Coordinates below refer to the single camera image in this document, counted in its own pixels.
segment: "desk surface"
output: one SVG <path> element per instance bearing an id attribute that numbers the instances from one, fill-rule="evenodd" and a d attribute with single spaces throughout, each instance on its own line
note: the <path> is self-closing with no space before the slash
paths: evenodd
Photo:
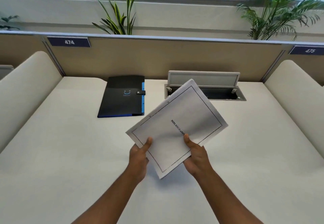
<path id="1" fill-rule="evenodd" d="M 146 114 L 165 83 L 145 81 Z M 213 168 L 263 222 L 322 223 L 323 158 L 263 83 L 238 85 L 246 102 L 212 101 L 229 124 L 205 146 Z M 70 223 L 125 169 L 142 117 L 97 118 L 105 86 L 64 77 L 0 154 L 1 223 Z M 119 223 L 217 220 L 183 165 L 159 180 L 149 164 Z"/>

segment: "475 sign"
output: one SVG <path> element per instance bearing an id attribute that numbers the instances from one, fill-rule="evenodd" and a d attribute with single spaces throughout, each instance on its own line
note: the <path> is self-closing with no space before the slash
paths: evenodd
<path id="1" fill-rule="evenodd" d="M 324 55 L 324 46 L 294 46 L 289 54 L 302 54 L 302 55 Z"/>
<path id="2" fill-rule="evenodd" d="M 52 46 L 60 47 L 86 47 L 90 48 L 88 38 L 75 38 L 75 37 L 47 37 Z"/>

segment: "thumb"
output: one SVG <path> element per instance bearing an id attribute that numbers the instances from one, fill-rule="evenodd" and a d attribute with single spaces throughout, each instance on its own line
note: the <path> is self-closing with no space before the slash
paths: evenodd
<path id="1" fill-rule="evenodd" d="M 150 148 L 151 144 L 152 144 L 152 137 L 149 137 L 147 140 L 146 140 L 146 143 L 141 147 L 141 149 L 146 153 L 148 151 L 148 149 Z"/>
<path id="2" fill-rule="evenodd" d="M 183 136 L 183 140 L 184 140 L 185 144 L 186 144 L 190 149 L 192 149 L 192 148 L 196 148 L 196 147 L 198 146 L 196 143 L 192 142 L 192 141 L 189 139 L 189 135 L 188 135 L 188 134 L 185 134 L 185 135 Z"/>

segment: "wall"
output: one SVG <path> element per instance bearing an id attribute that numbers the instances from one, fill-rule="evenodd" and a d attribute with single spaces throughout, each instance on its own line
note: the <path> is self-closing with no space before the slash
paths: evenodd
<path id="1" fill-rule="evenodd" d="M 104 4 L 113 15 L 108 1 Z M 105 17 L 95 0 L 0 0 L 0 5 L 2 16 L 19 15 L 22 30 L 102 33 L 91 24 Z M 118 5 L 124 12 L 126 3 Z M 250 25 L 234 6 L 136 2 L 133 9 L 135 35 L 249 39 Z M 297 32 L 298 41 L 324 42 L 324 20 L 298 27 Z M 291 40 L 292 36 L 274 39 Z"/>

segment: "stack of paper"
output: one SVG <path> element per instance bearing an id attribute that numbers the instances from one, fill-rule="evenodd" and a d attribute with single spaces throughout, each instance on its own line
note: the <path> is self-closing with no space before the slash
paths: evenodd
<path id="1" fill-rule="evenodd" d="M 163 178 L 191 153 L 183 135 L 203 146 L 228 125 L 194 80 L 190 79 L 126 133 L 141 148 L 151 136 L 146 153 Z"/>

